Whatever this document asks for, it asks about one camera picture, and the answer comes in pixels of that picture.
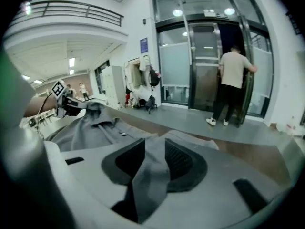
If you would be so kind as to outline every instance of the backpack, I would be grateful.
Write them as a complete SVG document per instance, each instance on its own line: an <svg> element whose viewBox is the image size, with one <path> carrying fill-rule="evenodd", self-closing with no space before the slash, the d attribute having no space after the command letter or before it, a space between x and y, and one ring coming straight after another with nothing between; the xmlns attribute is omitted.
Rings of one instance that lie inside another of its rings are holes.
<svg viewBox="0 0 305 229"><path fill-rule="evenodd" d="M150 76L149 84L151 86L157 86L159 84L160 78L158 77L156 71L152 67L149 71L149 76Z"/></svg>

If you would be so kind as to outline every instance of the glass door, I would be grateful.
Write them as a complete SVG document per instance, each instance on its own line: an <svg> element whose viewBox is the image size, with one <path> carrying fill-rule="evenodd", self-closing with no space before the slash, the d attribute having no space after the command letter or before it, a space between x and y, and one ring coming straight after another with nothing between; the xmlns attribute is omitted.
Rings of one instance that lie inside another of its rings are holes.
<svg viewBox="0 0 305 229"><path fill-rule="evenodd" d="M216 23L190 25L193 64L190 108L213 111L220 81L222 45Z"/></svg>

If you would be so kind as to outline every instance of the ceiling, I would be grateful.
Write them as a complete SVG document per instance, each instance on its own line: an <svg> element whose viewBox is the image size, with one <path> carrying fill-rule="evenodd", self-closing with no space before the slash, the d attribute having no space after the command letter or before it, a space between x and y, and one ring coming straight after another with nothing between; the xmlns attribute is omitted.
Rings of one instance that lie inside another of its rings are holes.
<svg viewBox="0 0 305 229"><path fill-rule="evenodd" d="M44 38L26 42L9 48L7 53L19 71L34 80L48 79L86 72L96 59L110 46L112 42L101 38L88 40L86 38ZM75 58L75 66L69 68L69 59Z"/></svg>

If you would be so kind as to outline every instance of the white sneaker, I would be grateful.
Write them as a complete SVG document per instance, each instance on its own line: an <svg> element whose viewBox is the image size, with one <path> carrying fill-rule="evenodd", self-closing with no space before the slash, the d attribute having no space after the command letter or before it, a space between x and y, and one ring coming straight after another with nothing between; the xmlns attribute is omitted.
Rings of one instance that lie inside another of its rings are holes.
<svg viewBox="0 0 305 229"><path fill-rule="evenodd" d="M213 120L213 118L210 118L210 119L206 119L207 123L209 123L210 125L212 126L215 126L216 125L216 121Z"/></svg>

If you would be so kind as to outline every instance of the frosted glass panel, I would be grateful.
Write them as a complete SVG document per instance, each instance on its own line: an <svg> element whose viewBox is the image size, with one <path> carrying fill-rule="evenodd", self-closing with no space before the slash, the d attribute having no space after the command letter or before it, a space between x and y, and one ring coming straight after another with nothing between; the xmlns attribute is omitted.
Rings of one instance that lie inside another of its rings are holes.
<svg viewBox="0 0 305 229"><path fill-rule="evenodd" d="M172 44L159 47L161 81L163 86L190 85L188 44Z"/></svg>
<svg viewBox="0 0 305 229"><path fill-rule="evenodd" d="M272 87L272 54L253 47L253 56L254 65L258 68L254 75L253 92L269 98Z"/></svg>

